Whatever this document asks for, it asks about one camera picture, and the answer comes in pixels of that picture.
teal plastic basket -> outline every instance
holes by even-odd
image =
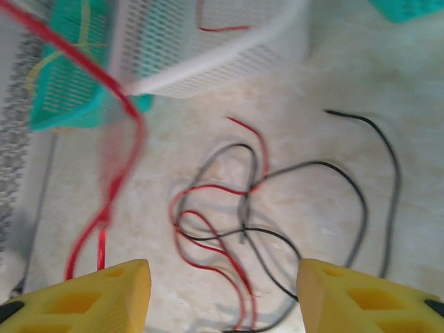
[[[405,22],[444,8],[444,0],[369,0],[390,21]]]
[[[55,0],[53,3],[49,27],[71,44],[79,42],[83,4],[83,0]],[[114,13],[107,0],[89,0],[87,9],[90,12],[87,43],[105,46],[86,46],[87,52],[85,49],[82,51],[106,68]],[[42,59],[57,51],[46,45]],[[31,129],[95,128],[103,125],[104,112],[112,99],[106,88],[70,59],[60,55],[48,63],[38,76]],[[133,101],[141,111],[147,111],[151,96],[140,96]]]

white floor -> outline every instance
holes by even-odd
[[[210,332],[236,320],[231,286],[179,259],[167,220],[172,195],[216,147],[239,138],[257,147],[250,133],[222,118],[227,114],[262,131],[272,169],[322,158],[338,161],[358,179],[370,206],[370,229],[355,268],[373,275],[382,258],[393,179],[390,160],[368,126],[328,116],[322,109],[375,120],[396,147],[404,171],[388,278],[444,296],[443,28],[444,12],[395,25],[366,0],[315,0],[314,45],[303,66],[190,101],[157,101],[148,115],[146,154],[119,201],[107,254],[108,266],[149,260],[153,293],[148,332]],[[62,281],[72,242],[98,207],[99,136],[100,131],[71,130],[58,140],[28,291]],[[207,179],[234,183],[242,172],[243,165],[221,160]],[[236,223],[236,199],[208,192],[199,203],[219,228]],[[214,211],[215,205],[222,212]],[[276,179],[255,195],[253,206],[290,235],[304,256],[336,264],[343,263],[351,247],[360,215],[351,188],[318,169]],[[236,237],[230,246],[253,279],[261,322],[271,322],[286,298],[246,246],[237,244]],[[288,262],[287,271],[295,276],[296,266],[284,247],[274,244],[273,253]],[[92,272],[95,256],[93,239],[76,274]],[[303,331],[299,309],[275,330]]]

plastic basket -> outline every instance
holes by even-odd
[[[263,74],[306,57],[308,9],[309,0],[120,0],[110,72],[128,94],[177,98]]]
[[[77,44],[82,23],[83,0],[55,0],[50,28],[72,44]],[[106,0],[89,0],[89,31],[87,43],[109,44],[113,11]],[[109,56],[107,46],[87,46],[88,55],[103,66]],[[42,58],[56,52],[44,47]],[[103,113],[109,99],[106,90],[82,69],[63,55],[48,63],[37,80],[36,96],[31,110],[31,129],[44,130],[54,126],[93,128],[103,124]],[[141,99],[146,110],[150,97]]]
[[[444,8],[444,0],[369,0],[392,22],[405,22]]]

yellow plastic part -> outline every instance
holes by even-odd
[[[297,290],[307,333],[444,332],[437,296],[348,268],[304,259]]]
[[[142,333],[151,295],[148,262],[132,260],[41,289],[0,326],[2,333]]]

black wire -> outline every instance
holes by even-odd
[[[388,154],[390,155],[390,159],[393,165],[393,189],[390,198],[390,205],[388,208],[387,221],[386,221],[386,234],[385,234],[385,242],[384,242],[384,257],[382,260],[381,270],[379,271],[379,277],[385,278],[387,273],[389,272],[390,260],[391,260],[391,252],[393,248],[393,227],[395,225],[395,217],[396,217],[396,209],[398,208],[398,203],[400,199],[401,186],[402,186],[402,172],[401,166],[396,155],[395,149],[391,145],[389,139],[387,139],[386,135],[382,132],[382,130],[370,119],[365,118],[363,116],[359,116],[357,114],[350,114],[345,112],[333,111],[333,110],[324,110],[328,114],[333,114],[334,116],[357,119],[363,121],[370,125],[376,133],[381,137],[384,142],[385,147],[387,148]]]
[[[331,111],[331,110],[326,110],[326,113],[333,114],[333,115],[340,116],[340,117],[350,117],[350,118],[365,121],[366,123],[370,124],[377,131],[379,136],[382,138],[383,142],[385,143],[385,145],[391,155],[393,166],[395,169],[395,182],[394,182],[393,194],[392,194],[391,204],[390,204],[388,218],[387,218],[384,260],[383,260],[383,264],[382,264],[381,271],[379,274],[379,276],[385,277],[386,273],[388,271],[389,265],[390,265],[391,247],[392,247],[392,238],[393,238],[393,222],[395,219],[395,211],[396,211],[396,206],[398,204],[398,198],[399,198],[399,193],[400,193],[400,188],[401,188],[400,165],[398,163],[398,160],[396,158],[396,154],[395,154],[390,142],[387,140],[384,133],[371,120],[369,120],[365,117],[362,117],[362,116],[357,116],[357,115],[353,115],[353,114],[346,114],[343,112],[336,112],[336,111]],[[182,221],[180,218],[180,213],[182,211],[184,211],[185,205],[187,203],[189,192],[186,193],[184,196],[182,196],[182,198],[179,200],[178,209],[176,212],[176,221],[177,221],[178,227],[180,228],[180,231],[184,235],[186,235],[188,238],[190,238],[194,241],[211,241],[211,240],[215,240],[215,239],[228,237],[228,236],[234,235],[234,234],[240,234],[241,238],[239,239],[239,242],[243,243],[244,239],[247,239],[247,242],[249,243],[250,247],[252,248],[252,250],[253,250],[255,256],[257,257],[259,263],[261,264],[265,274],[267,274],[267,276],[271,279],[271,281],[279,289],[281,289],[285,294],[287,294],[290,298],[292,298],[292,300],[293,300],[292,303],[284,311],[284,313],[281,315],[281,317],[279,317],[274,323],[271,323],[270,325],[267,325],[266,327],[255,329],[255,330],[242,329],[242,330],[224,330],[223,331],[223,333],[235,333],[235,332],[260,333],[260,332],[272,330],[273,328],[278,326],[282,321],[284,321],[287,318],[287,316],[291,313],[293,308],[296,306],[296,303],[299,301],[299,299],[296,294],[292,293],[290,290],[288,290],[286,287],[284,287],[272,274],[272,272],[268,268],[266,262],[264,261],[264,258],[262,257],[261,253],[257,249],[255,242],[251,239],[249,232],[265,233],[265,234],[269,234],[273,237],[276,237],[276,238],[282,240],[292,249],[293,253],[298,258],[298,261],[300,261],[302,259],[302,255],[301,255],[300,251],[298,250],[298,248],[296,247],[296,245],[285,235],[271,231],[271,230],[267,230],[264,228],[256,228],[256,227],[249,227],[248,226],[248,223],[251,218],[251,204],[250,204],[251,199],[250,198],[251,198],[252,190],[270,179],[276,178],[276,177],[284,175],[286,173],[296,171],[298,169],[307,168],[307,167],[315,167],[315,166],[327,167],[327,168],[337,172],[340,176],[342,176],[354,189],[354,191],[357,195],[357,198],[359,199],[359,203],[361,205],[361,211],[362,211],[359,230],[358,230],[357,236],[355,238],[355,241],[353,242],[352,250],[350,251],[350,254],[347,257],[347,260],[345,261],[345,264],[344,264],[345,267],[351,267],[353,265],[353,263],[356,260],[357,255],[359,253],[359,250],[361,249],[361,246],[362,246],[362,243],[363,243],[363,240],[364,240],[365,234],[367,232],[367,228],[368,228],[368,205],[367,205],[365,196],[363,195],[362,190],[356,181],[354,181],[346,172],[344,172],[343,170],[341,170],[340,168],[338,168],[334,164],[329,163],[329,162],[325,162],[325,161],[321,161],[321,160],[313,160],[313,161],[303,162],[300,164],[295,164],[293,166],[289,166],[287,168],[283,168],[283,169],[274,171],[274,172],[268,174],[266,177],[260,178],[255,181],[255,179],[259,177],[257,175],[258,164],[259,164],[258,159],[257,159],[257,154],[253,150],[253,148],[251,148],[251,146],[249,146],[248,144],[244,144],[244,143],[229,144],[229,145],[224,146],[223,148],[219,149],[217,152],[215,152],[204,163],[204,165],[199,169],[199,172],[197,173],[196,177],[192,180],[191,184],[188,186],[187,189],[192,189],[202,180],[202,177],[205,175],[206,171],[211,167],[211,165],[214,163],[214,161],[218,157],[220,157],[222,154],[226,153],[227,151],[229,151],[233,148],[237,148],[237,147],[247,149],[251,155],[250,173],[248,174],[246,189],[244,190],[245,194],[239,199],[239,204],[237,207],[237,217],[239,220],[240,228],[237,228],[235,230],[230,230],[230,231],[227,231],[227,232],[224,232],[221,234],[217,234],[216,236],[211,236],[211,237],[196,237],[194,235],[189,234],[186,230],[183,229],[182,224],[181,224]]]

